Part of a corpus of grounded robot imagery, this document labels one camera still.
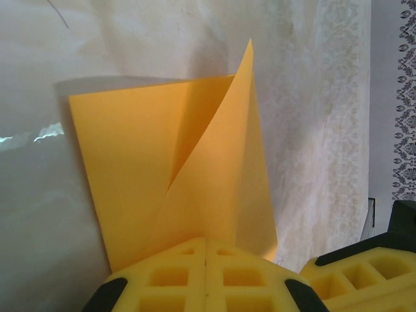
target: patterned fabric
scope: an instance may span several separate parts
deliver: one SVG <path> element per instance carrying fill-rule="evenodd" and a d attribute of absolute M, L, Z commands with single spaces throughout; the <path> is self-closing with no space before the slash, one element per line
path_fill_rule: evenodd
<path fill-rule="evenodd" d="M 260 101 L 278 261 L 291 270 L 357 242 L 368 205 L 371 4 L 305 2 L 279 15 L 305 28 L 280 43 L 277 103 Z"/>
<path fill-rule="evenodd" d="M 398 60 L 402 75 L 397 78 L 401 87 L 397 90 L 399 105 L 396 111 L 400 115 L 395 124 L 398 132 L 395 134 L 397 158 L 394 162 L 397 166 L 393 169 L 396 181 L 393 182 L 392 199 L 416 200 L 416 0 L 402 0 L 402 4 L 407 6 L 407 10 L 400 15 L 404 22 L 400 38 L 406 43 L 398 47 L 403 57 Z"/>

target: white wall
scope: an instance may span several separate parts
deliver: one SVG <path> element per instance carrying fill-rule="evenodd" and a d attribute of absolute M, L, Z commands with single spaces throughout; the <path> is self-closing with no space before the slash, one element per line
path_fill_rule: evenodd
<path fill-rule="evenodd" d="M 400 101 L 396 99 L 401 85 L 397 78 L 398 59 L 404 56 L 398 50 L 406 40 L 399 38 L 400 27 L 406 20 L 401 12 L 408 10 L 406 4 L 396 0 L 373 0 L 371 14 L 371 80 L 370 80 L 370 176 L 369 197 L 376 198 L 376 235 L 387 230 L 393 204 L 394 144 L 396 111 Z"/>

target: yellow paper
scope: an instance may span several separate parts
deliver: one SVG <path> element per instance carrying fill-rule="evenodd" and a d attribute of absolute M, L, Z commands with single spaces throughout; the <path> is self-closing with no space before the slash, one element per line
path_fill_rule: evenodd
<path fill-rule="evenodd" d="M 277 248 L 248 44 L 235 75 L 70 97 L 113 271 L 194 237 Z"/>

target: black rubber corner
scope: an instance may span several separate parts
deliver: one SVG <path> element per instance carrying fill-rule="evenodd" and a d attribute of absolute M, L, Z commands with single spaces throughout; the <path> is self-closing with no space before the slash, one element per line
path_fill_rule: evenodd
<path fill-rule="evenodd" d="M 85 305 L 83 312 L 111 312 L 126 285 L 125 278 L 116 278 L 101 285 Z"/>
<path fill-rule="evenodd" d="M 285 285 L 300 312 L 329 312 L 312 287 L 295 279 L 286 279 Z"/>
<path fill-rule="evenodd" d="M 387 232 L 370 239 L 363 240 L 356 244 L 338 249 L 334 252 L 327 253 L 318 257 L 315 264 L 319 267 L 340 261 L 353 255 L 366 252 L 376 247 L 384 247 L 395 250 L 404 250 L 416 254 L 416 240 L 409 236 Z"/>
<path fill-rule="evenodd" d="M 388 232 L 416 239 L 416 202 L 397 200 L 393 204 Z"/>

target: white backdrop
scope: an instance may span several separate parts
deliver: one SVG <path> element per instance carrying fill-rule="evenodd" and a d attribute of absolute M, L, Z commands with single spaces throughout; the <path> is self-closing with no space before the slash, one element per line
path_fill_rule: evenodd
<path fill-rule="evenodd" d="M 237 70 L 249 38 L 278 261 L 358 241 L 370 1 L 0 2 L 2 311 L 78 311 L 109 273 L 65 95 Z"/>

